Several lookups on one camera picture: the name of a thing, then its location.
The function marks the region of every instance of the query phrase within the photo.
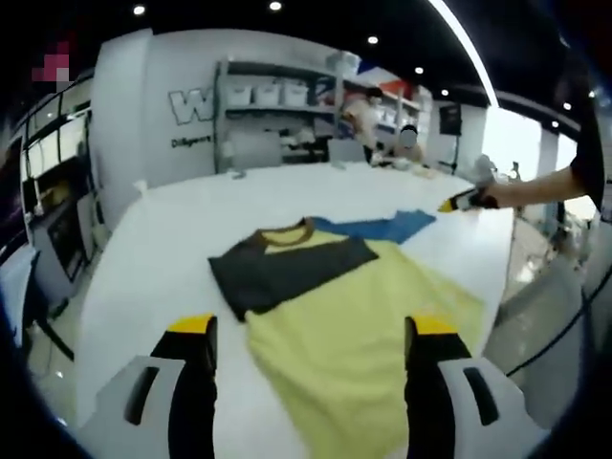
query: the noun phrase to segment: chair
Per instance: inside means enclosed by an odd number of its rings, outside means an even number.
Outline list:
[[[283,164],[280,137],[274,132],[229,133],[232,166],[238,170],[274,167]]]
[[[330,139],[327,141],[331,163],[363,163],[363,146],[353,139]]]
[[[484,357],[508,373],[547,346],[581,306],[579,277],[563,256],[502,304]],[[573,401],[583,371],[584,317],[540,358],[515,373],[528,413],[552,427]]]

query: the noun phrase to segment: t-shirt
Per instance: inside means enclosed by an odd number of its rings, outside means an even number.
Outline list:
[[[305,222],[257,234],[265,247],[264,257],[347,240]],[[245,313],[255,361],[311,457],[369,459],[406,445],[406,317],[434,317],[449,324],[468,349],[482,334],[479,299],[408,259],[395,243],[365,241],[365,245],[375,258],[370,256],[370,261],[313,285],[302,295],[266,307],[265,313]],[[332,261],[323,258],[301,275],[317,278],[321,265]],[[215,277],[225,278],[219,286],[226,298],[231,290],[241,288],[242,280],[234,283],[230,272],[219,270],[233,266],[213,269]],[[293,269],[287,266],[288,272]],[[274,282],[253,275],[260,279],[258,297],[267,305],[276,302]]]
[[[593,110],[588,111],[580,129],[576,158],[571,168],[582,183],[593,204],[601,210],[603,198],[603,154],[601,150],[600,130]]]
[[[348,103],[344,113],[361,122],[361,131],[355,134],[355,139],[368,148],[376,149],[376,126],[380,121],[376,108],[364,98],[356,98]]]
[[[334,223],[322,217],[313,217],[315,228],[321,231],[361,237],[372,241],[392,241],[403,244],[414,234],[435,222],[436,217],[422,210],[401,211],[393,218]]]

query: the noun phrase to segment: floor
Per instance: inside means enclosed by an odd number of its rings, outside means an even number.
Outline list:
[[[532,281],[542,265],[548,248],[547,241],[533,227],[522,220],[516,220],[504,301],[508,301]],[[87,269],[82,287],[77,295],[72,298],[63,314],[52,322],[57,333],[72,349],[75,349],[77,345],[81,308],[98,260],[99,255]],[[60,422],[73,426],[75,422],[74,364],[65,358],[40,330],[33,328],[30,332],[33,338],[33,348],[28,358],[28,365],[33,380]],[[507,352],[512,352],[513,346],[520,347],[521,352],[525,352],[525,343],[506,342],[505,345]]]

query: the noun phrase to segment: person's arm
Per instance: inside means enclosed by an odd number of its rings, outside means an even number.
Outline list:
[[[545,204],[584,196],[581,181],[566,167],[530,182],[509,185],[493,184],[484,196],[492,196],[500,208],[519,208],[531,204]]]

